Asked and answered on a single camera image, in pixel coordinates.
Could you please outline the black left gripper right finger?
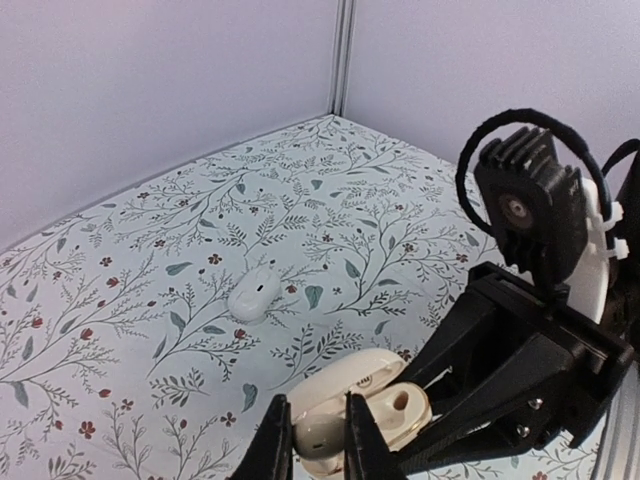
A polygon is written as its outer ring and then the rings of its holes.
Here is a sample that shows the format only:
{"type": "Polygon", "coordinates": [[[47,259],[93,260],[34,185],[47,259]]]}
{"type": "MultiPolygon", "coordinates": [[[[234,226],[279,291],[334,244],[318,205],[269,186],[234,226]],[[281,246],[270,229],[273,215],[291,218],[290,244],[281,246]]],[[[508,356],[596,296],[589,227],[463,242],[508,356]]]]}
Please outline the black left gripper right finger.
{"type": "Polygon", "coordinates": [[[360,394],[346,394],[344,478],[407,480],[360,394]]]}

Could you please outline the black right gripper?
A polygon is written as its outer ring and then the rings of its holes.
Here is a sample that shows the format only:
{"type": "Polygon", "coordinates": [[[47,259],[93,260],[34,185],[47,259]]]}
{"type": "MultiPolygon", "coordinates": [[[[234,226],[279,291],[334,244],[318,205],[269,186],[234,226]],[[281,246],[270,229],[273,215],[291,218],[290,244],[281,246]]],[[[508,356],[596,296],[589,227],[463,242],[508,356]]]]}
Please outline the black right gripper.
{"type": "Polygon", "coordinates": [[[485,262],[392,381],[461,400],[397,452],[403,473],[520,455],[561,431],[579,446],[629,370],[631,346],[543,289],[485,262]]]}

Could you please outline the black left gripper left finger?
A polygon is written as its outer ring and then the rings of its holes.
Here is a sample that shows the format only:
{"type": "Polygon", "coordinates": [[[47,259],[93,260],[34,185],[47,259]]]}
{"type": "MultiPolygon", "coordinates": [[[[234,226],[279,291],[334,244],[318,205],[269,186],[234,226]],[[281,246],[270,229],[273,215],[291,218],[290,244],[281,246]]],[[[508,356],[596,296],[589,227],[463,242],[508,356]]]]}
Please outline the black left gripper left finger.
{"type": "Polygon", "coordinates": [[[291,404],[285,394],[277,394],[272,398],[232,479],[293,479],[291,404]]]}

